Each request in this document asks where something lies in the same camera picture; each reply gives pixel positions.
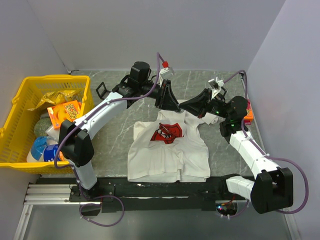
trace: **red clip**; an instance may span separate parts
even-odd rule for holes
[[[164,68],[168,68],[168,67],[169,67],[169,63],[168,63],[167,61],[164,61],[164,62],[162,63],[162,66],[163,66]]]

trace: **cable tie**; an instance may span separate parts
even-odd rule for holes
[[[270,156],[270,154],[269,153],[266,153],[265,155],[262,155],[261,157],[258,157],[257,159],[256,159],[256,161],[258,161],[259,159],[262,159],[262,158],[264,158],[264,157],[269,157]]]
[[[254,137],[252,136],[252,134],[251,135],[248,135],[248,136],[246,136],[245,137],[245,139],[244,140],[242,140],[241,142],[243,142],[243,141],[250,141],[250,140],[254,140]]]

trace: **yellow plastic basket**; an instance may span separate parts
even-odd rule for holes
[[[56,169],[53,162],[27,162],[27,155],[36,137],[34,126],[40,119],[39,111],[28,111],[34,108],[40,98],[48,92],[59,90],[81,90],[82,105],[80,115],[94,107],[88,76],[47,75],[26,77],[16,96],[12,99],[12,109],[0,128],[0,168],[12,168],[31,174],[71,173],[69,167]]]

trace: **orange package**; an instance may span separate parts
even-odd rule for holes
[[[248,106],[246,108],[246,116],[243,118],[246,125],[251,125],[251,122],[254,120],[254,112],[252,111],[250,101],[248,100]]]
[[[68,119],[70,122],[80,117],[80,107],[78,101],[70,101],[56,106],[48,107],[49,117],[54,129],[59,129],[61,123]]]

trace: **gray table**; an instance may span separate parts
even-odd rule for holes
[[[88,75],[91,79],[91,91],[95,106],[100,100],[96,88],[103,81],[111,90],[120,80],[129,74],[128,71],[90,71],[77,70],[72,75]],[[170,79],[172,91],[177,99],[191,99],[209,87],[208,80],[218,76],[226,79],[231,72],[180,70]],[[240,95],[244,96],[244,88],[240,77],[229,81],[226,100]],[[94,157],[92,165],[98,177],[126,177],[128,151],[133,143],[133,127],[135,122],[153,122],[157,119],[159,109],[154,107],[155,100],[144,98],[134,103],[129,109],[113,118],[92,140]],[[250,130],[255,140],[260,143],[258,132],[253,123]],[[202,124],[198,127],[200,136],[209,149],[209,165],[211,176],[240,174],[251,176],[252,173],[238,152],[221,137],[219,124]],[[73,177],[72,174],[50,174],[44,177]]]

